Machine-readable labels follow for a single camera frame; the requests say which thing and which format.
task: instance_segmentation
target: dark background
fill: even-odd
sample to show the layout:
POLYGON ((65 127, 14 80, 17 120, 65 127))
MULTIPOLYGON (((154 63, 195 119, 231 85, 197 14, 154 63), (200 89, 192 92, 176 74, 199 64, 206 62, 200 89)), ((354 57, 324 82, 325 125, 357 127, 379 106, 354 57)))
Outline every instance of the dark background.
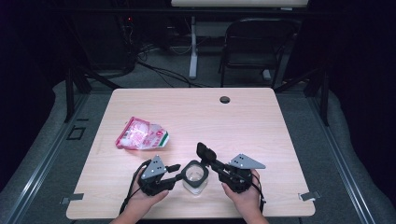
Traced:
MULTIPOLYGON (((97 4, 113 7, 114 1, 97 4)), ((55 99, 52 87, 64 80, 69 56, 90 68, 131 66, 131 46, 119 32, 120 21, 96 15, 66 23, 43 13, 48 5, 20 0, 0 6, 0 189, 46 121, 55 99), (92 20, 96 26, 87 27, 84 22, 92 20), (70 29, 82 35, 85 43, 77 41, 70 29)), ((396 3, 316 0, 308 9, 346 16, 340 21, 304 21, 285 77, 300 76, 331 56, 331 90, 346 115, 352 145, 374 182, 396 204, 396 3)), ((158 44, 166 48, 166 42, 158 44)))

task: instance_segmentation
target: desk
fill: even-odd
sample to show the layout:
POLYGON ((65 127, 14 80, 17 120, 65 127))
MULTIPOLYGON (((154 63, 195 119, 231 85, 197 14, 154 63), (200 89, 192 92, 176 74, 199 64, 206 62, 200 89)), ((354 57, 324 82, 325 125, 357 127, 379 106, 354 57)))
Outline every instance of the desk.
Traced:
MULTIPOLYGON (((172 0, 172 7, 306 7, 308 0, 172 0)), ((191 18, 191 62, 189 78, 197 77, 195 17, 191 18)))
MULTIPOLYGON (((267 201, 267 217, 307 217, 315 213, 312 202, 299 193, 308 192, 290 135, 272 89, 118 89, 110 98, 103 120, 67 217, 114 218, 126 196, 134 171, 146 160, 159 155, 165 165, 200 160, 196 145, 203 142, 227 162, 244 153, 266 165, 258 170, 267 201), (219 98, 228 96, 223 104, 219 98), (170 135, 164 148, 152 150, 117 149, 115 141, 131 116, 162 125, 170 135)), ((175 176, 178 172, 165 174, 175 176)), ((224 194, 218 175, 209 171, 208 183, 199 196, 176 182, 173 190, 155 204, 145 218, 227 218, 239 217, 224 194)))

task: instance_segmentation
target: gray mat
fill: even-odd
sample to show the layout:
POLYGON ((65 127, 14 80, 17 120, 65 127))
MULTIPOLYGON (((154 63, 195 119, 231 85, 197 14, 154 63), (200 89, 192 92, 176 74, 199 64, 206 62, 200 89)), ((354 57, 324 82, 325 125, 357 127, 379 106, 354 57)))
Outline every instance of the gray mat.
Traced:
MULTIPOLYGON (((355 209, 332 163, 328 144, 323 136, 307 100, 299 93, 277 96, 288 125, 292 142, 303 168, 310 190, 319 190, 323 198, 315 202, 317 212, 304 217, 304 223, 359 223, 355 209)), ((35 196, 22 223, 70 223, 65 216, 67 205, 60 204, 63 196, 73 193, 75 185, 100 120, 106 109, 109 95, 93 94, 89 97, 74 125, 85 127, 81 140, 64 140, 62 149, 48 176, 35 196)), ((270 218, 271 223, 298 223, 296 217, 270 218)), ((78 223, 107 223, 108 220, 85 220, 78 223)), ((142 223, 177 223, 172 221, 145 221, 142 223)), ((190 220, 191 223, 243 223, 242 220, 190 220)))

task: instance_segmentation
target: person's hand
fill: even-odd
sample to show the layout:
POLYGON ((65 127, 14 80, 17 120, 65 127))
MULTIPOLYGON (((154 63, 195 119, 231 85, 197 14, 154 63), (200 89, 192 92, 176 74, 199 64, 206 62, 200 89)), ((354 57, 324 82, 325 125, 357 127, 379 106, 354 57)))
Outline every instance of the person's hand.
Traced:
MULTIPOLYGON (((256 170, 251 170, 251 173, 260 179, 259 173, 256 170)), ((259 180, 253 176, 253 184, 259 186, 259 180)), ((253 187, 242 193, 233 192, 225 183, 221 183, 225 194, 233 201, 236 210, 241 214, 242 218, 247 224, 268 223, 260 211, 260 193, 253 187)))
MULTIPOLYGON (((139 184, 137 180, 142 175, 143 169, 140 170, 137 175, 134 186, 132 187, 132 193, 139 189, 139 184)), ((113 224, 135 224, 140 220, 155 203, 160 202, 166 195, 168 195, 169 190, 161 191, 159 194, 154 196, 148 196, 142 190, 139 190, 132 198, 128 201, 125 210, 111 223, 113 224)))

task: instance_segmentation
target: pink snack bag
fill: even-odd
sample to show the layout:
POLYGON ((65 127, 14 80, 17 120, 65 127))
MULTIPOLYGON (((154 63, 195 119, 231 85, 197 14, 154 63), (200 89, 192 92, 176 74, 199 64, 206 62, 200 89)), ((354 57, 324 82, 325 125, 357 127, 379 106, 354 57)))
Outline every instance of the pink snack bag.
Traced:
POLYGON ((168 132, 160 125, 131 117, 117 138, 116 146, 125 149, 151 149, 164 147, 168 140, 168 132))

